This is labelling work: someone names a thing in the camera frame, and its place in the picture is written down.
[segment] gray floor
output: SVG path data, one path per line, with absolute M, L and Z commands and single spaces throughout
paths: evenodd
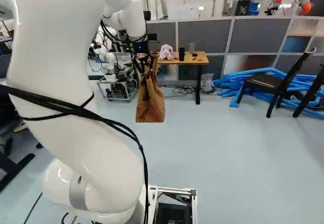
M 203 95 L 201 105 L 195 105 L 188 95 L 166 99 L 164 123 L 136 124 L 136 100 L 106 102 L 95 86 L 94 91 L 101 114 L 139 136 L 151 184 L 198 189 L 200 224 L 324 222 L 323 121 L 294 119 L 285 108 L 267 119 L 268 103 L 249 96 L 240 108 L 230 108 L 230 99 Z M 24 144 L 36 158 L 0 194 L 3 224 L 23 224 L 52 159 L 45 149 L 34 148 L 28 131 L 21 136 L 17 147 Z M 133 142 L 125 141 L 138 153 Z M 42 197 L 27 224 L 59 224 L 63 213 Z

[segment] pink stuffed animal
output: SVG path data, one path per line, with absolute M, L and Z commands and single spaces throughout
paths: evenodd
M 165 58 L 167 58 L 168 60 L 173 60 L 173 48 L 168 44 L 164 44 L 161 47 L 160 56 L 158 59 L 159 61 L 162 61 Z

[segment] black cup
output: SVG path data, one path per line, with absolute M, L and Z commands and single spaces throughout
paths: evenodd
M 179 61 L 184 61 L 184 48 L 179 48 Z

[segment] brown paper bag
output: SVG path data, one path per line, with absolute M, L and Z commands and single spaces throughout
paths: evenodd
M 145 65 L 141 74 L 140 93 L 136 108 L 136 123 L 162 123 L 166 110 L 164 96 L 156 80 L 157 58 L 152 56 L 151 66 Z

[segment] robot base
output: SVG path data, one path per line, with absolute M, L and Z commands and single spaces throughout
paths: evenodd
M 148 209 L 148 224 L 158 224 L 157 218 L 159 217 L 159 198 L 165 195 L 173 200 L 182 203 L 182 206 L 188 206 L 190 211 L 186 219 L 181 224 L 197 224 L 197 190 L 195 189 L 175 189 L 175 188 L 163 188 L 153 185 L 149 185 L 149 209 Z M 144 219 L 144 206 L 145 206 L 145 188 L 139 197 L 138 204 L 132 217 L 126 222 L 126 224 L 143 224 Z M 77 223 L 77 216 L 73 216 L 69 224 Z

